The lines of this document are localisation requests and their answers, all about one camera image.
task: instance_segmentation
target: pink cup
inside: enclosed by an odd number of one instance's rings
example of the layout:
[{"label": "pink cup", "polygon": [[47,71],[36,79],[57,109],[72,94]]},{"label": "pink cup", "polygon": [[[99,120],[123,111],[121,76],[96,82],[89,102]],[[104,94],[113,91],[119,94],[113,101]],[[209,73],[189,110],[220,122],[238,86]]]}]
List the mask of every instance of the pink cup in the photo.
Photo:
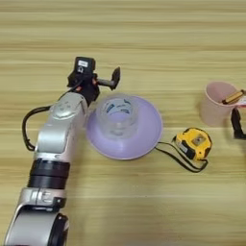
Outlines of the pink cup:
[{"label": "pink cup", "polygon": [[225,82],[213,82],[207,85],[205,97],[201,104],[201,118],[211,127],[221,127],[236,104],[223,105],[222,100],[237,90]]}]

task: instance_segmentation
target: robotic arm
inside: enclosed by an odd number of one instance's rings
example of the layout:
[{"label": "robotic arm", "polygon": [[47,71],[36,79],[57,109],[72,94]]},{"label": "robotic arm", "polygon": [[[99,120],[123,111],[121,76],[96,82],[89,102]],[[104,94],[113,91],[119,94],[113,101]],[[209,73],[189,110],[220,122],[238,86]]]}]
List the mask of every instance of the robotic arm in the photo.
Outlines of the robotic arm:
[{"label": "robotic arm", "polygon": [[[24,118],[23,137],[27,148],[35,152],[34,161],[4,245],[65,245],[69,222],[60,209],[65,206],[65,184],[76,138],[85,122],[88,106],[100,93],[99,86],[115,89],[120,80],[119,67],[112,73],[111,81],[98,79],[94,69],[94,59],[76,58],[74,70],[68,77],[70,89],[53,106],[35,109]],[[32,114],[47,110],[50,111],[48,120],[34,146],[26,136],[26,121]]]}]

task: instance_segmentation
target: black cable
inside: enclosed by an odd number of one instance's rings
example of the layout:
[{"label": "black cable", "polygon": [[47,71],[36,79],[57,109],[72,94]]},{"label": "black cable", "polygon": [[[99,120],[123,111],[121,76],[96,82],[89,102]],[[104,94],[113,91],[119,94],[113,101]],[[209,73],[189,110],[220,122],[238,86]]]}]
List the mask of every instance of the black cable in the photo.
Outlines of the black cable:
[{"label": "black cable", "polygon": [[166,154],[167,156],[169,156],[170,158],[172,158],[173,160],[175,160],[180,166],[182,166],[184,169],[186,169],[187,171],[190,171],[192,173],[200,173],[201,171],[203,171],[206,166],[208,165],[208,161],[207,160],[201,160],[203,162],[203,165],[198,168],[196,167],[195,165],[193,165],[185,156],[183,156],[179,150],[173,146],[171,143],[167,143],[167,142],[159,142],[160,144],[166,144],[166,145],[169,145],[171,146],[173,149],[175,149],[177,151],[177,153],[181,156],[181,158],[189,165],[185,165],[181,160],[179,160],[177,157],[175,157],[173,154],[167,152],[167,151],[164,151],[164,150],[161,150],[159,149],[158,147],[155,147],[156,150]]},{"label": "black cable", "polygon": [[26,116],[23,118],[23,121],[22,121],[22,136],[23,136],[24,143],[25,143],[25,145],[26,145],[26,147],[27,147],[27,149],[29,151],[35,151],[35,145],[33,145],[30,142],[30,139],[27,136],[27,129],[26,129],[26,127],[27,127],[27,121],[34,114],[37,114],[37,113],[40,113],[40,112],[43,112],[43,111],[49,111],[50,110],[50,107],[51,106],[35,108],[35,109],[29,111],[26,114]]},{"label": "black cable", "polygon": [[74,85],[72,88],[70,88],[68,91],[66,91],[58,100],[60,100],[66,93],[73,92],[77,87],[79,87],[81,82],[78,82],[76,85]]}]

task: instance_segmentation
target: wood grain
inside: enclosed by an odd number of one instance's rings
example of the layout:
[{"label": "wood grain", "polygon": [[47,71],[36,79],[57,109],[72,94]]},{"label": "wood grain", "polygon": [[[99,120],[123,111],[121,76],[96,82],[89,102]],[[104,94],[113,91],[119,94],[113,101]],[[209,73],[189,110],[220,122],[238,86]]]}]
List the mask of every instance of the wood grain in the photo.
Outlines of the wood grain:
[{"label": "wood grain", "polygon": [[[75,57],[89,56],[101,77],[120,65],[118,91],[158,107],[164,140],[195,126],[210,133],[213,149],[194,175],[156,151],[109,160],[83,133],[63,211],[68,245],[246,245],[245,142],[233,140],[230,124],[207,127],[197,108],[210,81],[245,88],[245,13],[244,0],[1,0],[0,239],[32,163],[21,120],[55,102]],[[108,94],[103,88],[101,98]],[[30,121],[32,139],[46,117]]]}]

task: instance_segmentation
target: tape measure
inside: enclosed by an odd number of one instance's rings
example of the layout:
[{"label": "tape measure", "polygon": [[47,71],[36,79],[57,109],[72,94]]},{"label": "tape measure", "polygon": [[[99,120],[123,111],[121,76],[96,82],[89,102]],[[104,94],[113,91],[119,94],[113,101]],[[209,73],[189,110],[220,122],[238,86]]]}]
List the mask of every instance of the tape measure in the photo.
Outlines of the tape measure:
[{"label": "tape measure", "polygon": [[[158,147],[156,147],[156,149],[174,159],[178,164],[190,172],[199,173],[206,168],[209,163],[208,160],[206,160],[206,157],[212,146],[209,134],[198,128],[188,128],[184,132],[175,135],[173,137],[173,142],[175,143],[175,146],[167,142],[159,143],[171,146],[178,152],[182,160],[163,149]],[[202,165],[198,167],[190,160],[201,163]]]},{"label": "tape measure", "polygon": [[190,160],[204,160],[212,144],[210,136],[198,128],[188,128],[183,133],[177,134],[174,141]]}]

